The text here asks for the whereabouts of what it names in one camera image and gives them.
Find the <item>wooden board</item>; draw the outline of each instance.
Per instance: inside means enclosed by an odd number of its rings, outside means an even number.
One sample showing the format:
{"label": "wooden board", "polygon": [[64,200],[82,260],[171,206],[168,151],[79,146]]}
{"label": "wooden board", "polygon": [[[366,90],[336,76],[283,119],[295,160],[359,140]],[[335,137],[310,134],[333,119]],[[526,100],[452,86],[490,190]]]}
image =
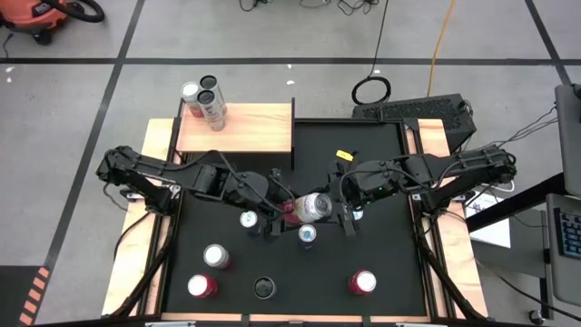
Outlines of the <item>wooden board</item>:
{"label": "wooden board", "polygon": [[[441,120],[419,120],[419,135],[424,153],[437,156],[449,155],[448,142]],[[448,210],[464,217],[464,210],[460,203],[452,203]],[[438,228],[448,275],[474,309],[487,316],[487,306],[466,224],[452,214],[445,214],[438,218]],[[458,318],[464,318],[458,307],[456,307],[456,315]]]}
{"label": "wooden board", "polygon": [[291,151],[291,104],[228,104],[226,127],[214,132],[203,118],[183,110],[179,152],[274,152]]}
{"label": "wooden board", "polygon": [[[173,119],[151,119],[147,125],[147,133],[141,153],[165,160],[170,138],[172,137],[172,124]],[[144,214],[145,205],[143,201],[129,203],[123,231]],[[144,221],[136,225],[132,231],[128,232],[119,245],[103,305],[103,314],[114,312],[119,308],[142,278],[152,240],[154,222],[155,215],[150,214]]]}
{"label": "wooden board", "polygon": [[[446,141],[446,135],[444,133],[444,128],[441,121],[439,120],[420,120],[420,135],[422,138],[422,145],[424,152],[432,153],[439,156],[448,155],[448,143]],[[143,144],[143,153],[164,159],[167,155],[167,148],[172,132],[172,119],[167,120],[151,120],[148,126],[148,132],[146,135],[145,143]],[[410,143],[411,150],[414,150],[413,142]],[[142,203],[132,203],[130,205],[140,204],[143,209]],[[462,208],[460,204],[452,204],[448,208],[451,212],[457,213],[463,216]],[[126,222],[124,228],[134,221],[133,214],[137,214],[136,209],[130,209],[127,214]],[[143,231],[130,233],[128,237],[132,234],[134,237],[133,245],[127,243],[129,246],[121,246],[118,254],[118,260],[115,261],[113,266],[112,280],[107,292],[107,298],[105,299],[105,307],[103,307],[103,313],[111,312],[116,309],[125,297],[131,292],[133,286],[139,281],[143,275],[143,267],[145,265],[145,259],[147,252],[149,250],[149,243],[151,241],[151,234],[153,223],[148,229],[147,224],[143,225]],[[442,245],[444,248],[444,254],[446,257],[446,265],[448,267],[448,273],[450,277],[457,285],[457,287],[462,291],[464,296],[470,301],[470,303],[483,315],[487,315],[487,308],[484,302],[484,294],[480,286],[480,280],[478,277],[478,270],[476,268],[476,263],[474,261],[474,254],[472,252],[472,246],[468,236],[468,229],[466,225],[458,220],[454,216],[442,216],[438,219],[438,227],[441,233]],[[160,242],[165,237],[163,232],[160,235]],[[131,264],[131,257],[125,255],[126,251],[137,251],[133,255],[137,255],[139,260],[133,261],[133,263],[138,263],[140,267],[133,266]],[[434,281],[434,288],[437,298],[438,314],[440,316],[445,316],[443,297],[441,291],[441,285],[438,278],[434,275],[432,280]],[[160,274],[157,273],[153,278],[150,296],[146,305],[146,312],[153,313],[153,308],[159,299],[155,296],[157,294],[157,288],[159,287]],[[462,313],[457,308],[457,316],[462,317]],[[272,315],[256,315],[251,316],[254,321],[264,321],[272,319],[313,319],[313,321],[320,321],[321,317],[325,319],[329,318],[330,321],[338,322],[343,316],[272,316]],[[239,321],[241,319],[241,314],[214,314],[214,313],[164,313],[163,318],[167,320],[206,320],[206,321]],[[355,319],[360,322],[359,316],[350,316],[349,319]],[[427,317],[371,317],[373,322],[426,322]]]}

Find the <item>orange shop vacuum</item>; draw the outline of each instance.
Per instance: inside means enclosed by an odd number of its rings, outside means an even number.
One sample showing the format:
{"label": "orange shop vacuum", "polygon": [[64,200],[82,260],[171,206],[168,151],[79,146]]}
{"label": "orange shop vacuum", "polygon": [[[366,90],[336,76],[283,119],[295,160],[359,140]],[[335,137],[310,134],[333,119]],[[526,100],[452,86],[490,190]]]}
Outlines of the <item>orange shop vacuum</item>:
{"label": "orange shop vacuum", "polygon": [[94,0],[79,1],[91,7],[94,15],[86,14],[78,2],[66,0],[0,0],[0,26],[29,34],[40,45],[49,45],[53,30],[62,26],[68,16],[88,23],[104,20],[103,9]]}

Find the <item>can lid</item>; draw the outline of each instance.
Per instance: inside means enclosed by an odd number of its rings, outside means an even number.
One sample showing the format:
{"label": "can lid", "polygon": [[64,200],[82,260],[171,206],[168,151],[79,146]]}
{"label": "can lid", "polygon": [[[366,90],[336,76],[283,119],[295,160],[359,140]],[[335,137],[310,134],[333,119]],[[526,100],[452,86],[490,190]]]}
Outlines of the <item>can lid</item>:
{"label": "can lid", "polygon": [[183,96],[192,96],[198,93],[198,85],[194,82],[188,82],[182,86]]}
{"label": "can lid", "polygon": [[203,260],[208,264],[216,264],[220,262],[222,255],[222,247],[218,244],[212,244],[204,250]]}
{"label": "can lid", "polygon": [[354,211],[353,212],[353,218],[355,220],[359,220],[359,219],[363,218],[363,210]]}
{"label": "can lid", "polygon": [[240,224],[246,228],[254,226],[258,222],[258,216],[254,211],[247,211],[240,215]]}
{"label": "can lid", "polygon": [[357,276],[357,286],[359,286],[359,288],[363,292],[373,291],[375,289],[376,284],[377,281],[375,279],[375,275],[373,275],[373,273],[371,272],[368,271],[360,272],[359,275]]}
{"label": "can lid", "polygon": [[303,242],[313,242],[317,237],[317,230],[313,225],[304,224],[299,229],[299,238]]}
{"label": "can lid", "polygon": [[200,104],[211,104],[214,101],[214,92],[210,90],[204,90],[198,93],[198,102]]}
{"label": "can lid", "polygon": [[261,277],[254,283],[254,293],[260,298],[269,297],[274,292],[274,282],[269,277]]}
{"label": "can lid", "polygon": [[188,282],[188,292],[193,296],[200,296],[208,289],[208,279],[203,275],[194,275]]}
{"label": "can lid", "polygon": [[212,89],[217,83],[218,80],[212,75],[205,75],[200,80],[200,86],[206,90]]}
{"label": "can lid", "polygon": [[333,208],[333,203],[331,202],[327,194],[319,194],[315,199],[315,209],[321,216],[330,215]]}

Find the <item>white paper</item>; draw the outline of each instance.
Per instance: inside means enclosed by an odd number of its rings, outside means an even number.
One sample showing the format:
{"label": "white paper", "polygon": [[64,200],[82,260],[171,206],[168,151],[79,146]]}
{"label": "white paper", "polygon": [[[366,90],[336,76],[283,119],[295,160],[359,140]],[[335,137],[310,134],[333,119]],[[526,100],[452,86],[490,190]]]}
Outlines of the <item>white paper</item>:
{"label": "white paper", "polygon": [[[469,217],[475,213],[497,204],[497,199],[494,196],[486,193],[480,195],[476,201],[466,208],[466,216]],[[470,239],[489,243],[497,246],[502,246],[510,249],[510,224],[508,219],[493,223],[485,228],[470,233]]]}

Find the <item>gray floor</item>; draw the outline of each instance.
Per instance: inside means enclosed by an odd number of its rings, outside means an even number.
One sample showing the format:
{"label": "gray floor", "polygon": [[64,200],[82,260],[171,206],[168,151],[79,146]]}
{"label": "gray floor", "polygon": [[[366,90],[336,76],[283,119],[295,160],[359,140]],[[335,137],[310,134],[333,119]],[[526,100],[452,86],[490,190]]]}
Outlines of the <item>gray floor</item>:
{"label": "gray floor", "polygon": [[[50,46],[36,45],[26,35],[15,35],[7,44],[11,58],[31,59],[0,64],[0,205],[5,213],[0,219],[0,264],[44,263],[113,71],[113,61],[48,64],[43,58],[116,58],[141,1],[99,0],[107,13],[105,22],[70,21]],[[104,107],[108,110],[88,158],[88,172],[81,175],[79,198],[38,323],[100,315],[124,214],[102,196],[94,169],[111,147],[141,148],[148,119],[175,115],[184,82],[215,74],[228,102],[287,102],[294,96],[298,117],[350,116],[350,90],[369,73],[369,64],[348,64],[349,59],[347,64],[294,64],[292,59],[373,56],[383,1],[368,15],[352,16],[343,15],[335,3],[305,9],[298,0],[274,0],[243,13],[234,1],[144,0],[127,58],[290,59],[279,64],[123,65]],[[581,4],[534,4],[560,57],[581,59],[575,23]],[[379,57],[430,58],[447,9],[448,0],[391,0]],[[1,29],[0,41],[7,34]],[[459,0],[439,57],[550,59],[522,0]],[[461,93],[472,103],[478,132],[470,147],[508,138],[552,107],[553,88],[560,83],[553,65],[474,64],[438,65],[432,89],[433,95]],[[421,97],[427,91],[426,64],[380,64],[376,69],[391,81],[391,100]],[[581,67],[567,66],[566,71],[572,81],[581,80]],[[361,90],[367,101],[380,92],[377,85]],[[506,148],[518,158],[516,192],[561,170],[554,125]],[[536,280],[503,274],[538,295]],[[480,276],[491,316],[527,322],[527,311],[536,308],[531,301],[486,271]],[[558,305],[581,314],[581,308]],[[573,325],[562,316],[550,324]]]}

